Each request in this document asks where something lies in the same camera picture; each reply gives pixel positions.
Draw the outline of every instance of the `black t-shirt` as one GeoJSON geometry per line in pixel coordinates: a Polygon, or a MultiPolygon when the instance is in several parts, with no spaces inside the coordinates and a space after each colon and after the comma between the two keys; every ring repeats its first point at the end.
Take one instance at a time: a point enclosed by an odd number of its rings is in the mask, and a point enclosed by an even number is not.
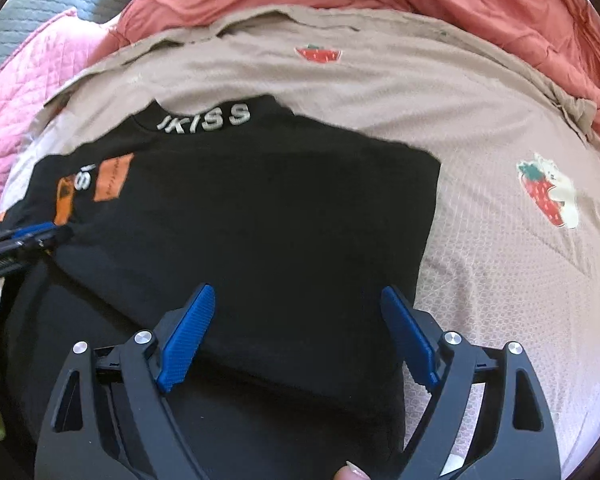
{"type": "Polygon", "coordinates": [[[168,401],[211,480],[377,469],[404,435],[380,290],[413,299],[439,168],[272,96],[192,116],[153,102],[44,158],[0,223],[74,231],[3,305],[1,367],[31,433],[76,341],[119,344],[206,282],[216,314],[168,401]]]}

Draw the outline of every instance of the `orange graphic print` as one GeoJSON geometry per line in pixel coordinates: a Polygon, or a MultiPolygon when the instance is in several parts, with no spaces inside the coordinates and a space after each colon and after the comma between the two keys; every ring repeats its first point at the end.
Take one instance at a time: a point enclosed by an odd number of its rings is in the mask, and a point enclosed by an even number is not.
{"type": "Polygon", "coordinates": [[[64,176],[58,180],[56,191],[56,218],[54,224],[65,225],[74,210],[75,175],[64,176]]]}
{"type": "Polygon", "coordinates": [[[98,170],[94,202],[106,202],[120,196],[129,165],[134,158],[133,153],[104,160],[98,170]]]}

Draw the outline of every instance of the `strawberry print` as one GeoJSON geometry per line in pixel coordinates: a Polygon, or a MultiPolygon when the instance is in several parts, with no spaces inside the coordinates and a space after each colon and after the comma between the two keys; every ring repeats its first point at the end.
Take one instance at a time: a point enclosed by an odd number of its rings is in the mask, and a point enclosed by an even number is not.
{"type": "Polygon", "coordinates": [[[534,160],[518,164],[518,177],[523,189],[551,224],[570,229],[578,225],[575,187],[552,160],[536,153],[534,160]]]}
{"type": "Polygon", "coordinates": [[[296,47],[296,52],[307,61],[316,63],[330,63],[338,61],[342,55],[341,50],[330,50],[321,46],[307,45],[306,47],[296,47]]]}

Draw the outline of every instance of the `human hand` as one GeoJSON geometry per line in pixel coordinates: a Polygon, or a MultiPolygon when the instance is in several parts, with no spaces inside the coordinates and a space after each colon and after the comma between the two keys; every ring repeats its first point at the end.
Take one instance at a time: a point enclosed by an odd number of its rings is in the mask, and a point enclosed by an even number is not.
{"type": "Polygon", "coordinates": [[[369,480],[369,477],[358,466],[347,462],[347,465],[341,467],[333,480],[369,480]]]}

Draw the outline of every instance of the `metal screw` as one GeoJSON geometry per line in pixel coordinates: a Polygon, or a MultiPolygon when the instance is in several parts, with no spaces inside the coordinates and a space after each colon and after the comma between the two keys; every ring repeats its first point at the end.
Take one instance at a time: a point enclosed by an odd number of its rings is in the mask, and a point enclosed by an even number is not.
{"type": "Polygon", "coordinates": [[[523,351],[522,345],[520,343],[517,343],[516,341],[512,341],[511,343],[509,343],[509,345],[507,345],[507,348],[509,349],[509,352],[515,355],[520,355],[523,351]]]}
{"type": "Polygon", "coordinates": [[[462,342],[462,336],[458,332],[447,332],[445,341],[450,345],[459,345],[462,342]]]}
{"type": "Polygon", "coordinates": [[[139,345],[147,344],[151,341],[152,335],[148,330],[142,330],[142,332],[138,332],[134,337],[134,341],[139,345]]]}
{"type": "Polygon", "coordinates": [[[89,345],[87,345],[87,343],[85,343],[84,341],[78,341],[74,345],[74,354],[84,354],[87,351],[88,347],[89,345]]]}

